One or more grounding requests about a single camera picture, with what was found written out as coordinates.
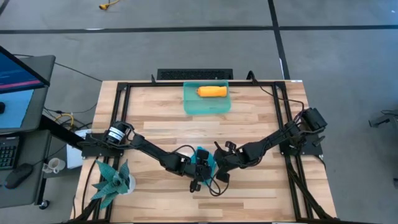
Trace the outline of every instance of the keyboard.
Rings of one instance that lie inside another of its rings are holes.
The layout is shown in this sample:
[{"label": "keyboard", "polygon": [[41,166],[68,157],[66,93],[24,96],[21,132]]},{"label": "keyboard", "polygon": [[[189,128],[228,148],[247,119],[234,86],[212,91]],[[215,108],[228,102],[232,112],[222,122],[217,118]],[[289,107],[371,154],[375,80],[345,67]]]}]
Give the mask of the keyboard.
[{"label": "keyboard", "polygon": [[158,80],[232,80],[232,69],[158,69]]},{"label": "keyboard", "polygon": [[13,169],[17,165],[19,136],[0,137],[0,170]]}]

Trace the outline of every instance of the monitor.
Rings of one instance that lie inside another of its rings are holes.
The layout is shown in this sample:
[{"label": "monitor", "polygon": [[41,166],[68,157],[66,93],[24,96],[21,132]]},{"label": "monitor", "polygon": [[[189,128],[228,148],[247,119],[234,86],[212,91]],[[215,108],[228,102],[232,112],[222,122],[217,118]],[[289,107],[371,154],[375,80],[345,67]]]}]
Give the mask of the monitor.
[{"label": "monitor", "polygon": [[50,83],[0,46],[0,93],[31,90]]}]

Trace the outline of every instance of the wooden table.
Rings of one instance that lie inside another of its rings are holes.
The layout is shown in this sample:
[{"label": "wooden table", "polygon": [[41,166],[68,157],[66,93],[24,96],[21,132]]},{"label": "wooden table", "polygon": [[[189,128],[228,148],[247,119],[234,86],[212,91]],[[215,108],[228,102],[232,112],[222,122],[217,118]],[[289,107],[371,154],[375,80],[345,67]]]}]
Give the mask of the wooden table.
[{"label": "wooden table", "polygon": [[[117,81],[102,84],[93,121],[95,132],[102,133],[109,128],[117,84]],[[286,85],[289,99],[300,100],[307,106],[303,83],[286,81]],[[252,86],[232,86],[229,90],[232,100],[229,113],[188,116],[183,110],[182,87],[134,87],[131,90],[126,122],[131,123],[137,133],[166,151],[172,151],[182,144],[190,144],[214,152],[214,141],[221,145],[225,141],[232,141],[240,146],[258,141],[278,129],[271,96]],[[121,116],[123,99],[124,93],[121,95],[118,118]],[[300,111],[297,103],[291,103],[290,107],[293,116]],[[180,152],[192,154],[189,149]],[[132,194],[114,199],[111,222],[295,220],[285,161],[278,146],[268,151],[259,165],[230,171],[229,189],[220,197],[212,197],[206,186],[202,186],[200,192],[190,193],[189,178],[165,171],[158,161],[142,152],[125,151],[120,164],[126,159],[137,185]],[[302,160],[309,191],[327,213],[335,216],[323,164],[314,156],[302,156]],[[81,198],[92,163],[92,158],[83,163],[75,199],[76,215],[81,213]],[[85,206],[96,192],[91,184],[97,183],[99,179],[100,172],[95,165],[89,179]],[[305,217],[302,195],[299,189],[297,192],[301,214]],[[104,211],[105,209],[101,211],[100,218],[104,217]]]}]

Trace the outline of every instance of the green plant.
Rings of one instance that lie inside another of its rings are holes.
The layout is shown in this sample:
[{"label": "green plant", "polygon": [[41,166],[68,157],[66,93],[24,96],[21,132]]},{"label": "green plant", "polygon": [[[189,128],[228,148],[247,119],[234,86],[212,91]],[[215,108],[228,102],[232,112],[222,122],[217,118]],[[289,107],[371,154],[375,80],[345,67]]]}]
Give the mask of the green plant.
[{"label": "green plant", "polygon": [[126,162],[120,167],[119,172],[113,169],[108,164],[96,161],[101,175],[105,178],[98,184],[93,184],[93,187],[99,191],[91,198],[92,200],[105,197],[101,202],[100,208],[106,208],[118,194],[125,194],[129,190],[130,178],[129,168]]}]

